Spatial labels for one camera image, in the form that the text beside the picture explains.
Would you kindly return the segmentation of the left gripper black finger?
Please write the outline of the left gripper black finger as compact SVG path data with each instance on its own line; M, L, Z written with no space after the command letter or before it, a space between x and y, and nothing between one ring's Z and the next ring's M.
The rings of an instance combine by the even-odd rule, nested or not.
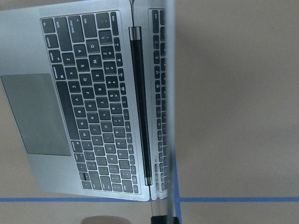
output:
M168 216L152 216L151 224L179 224L179 219L173 217L172 220Z

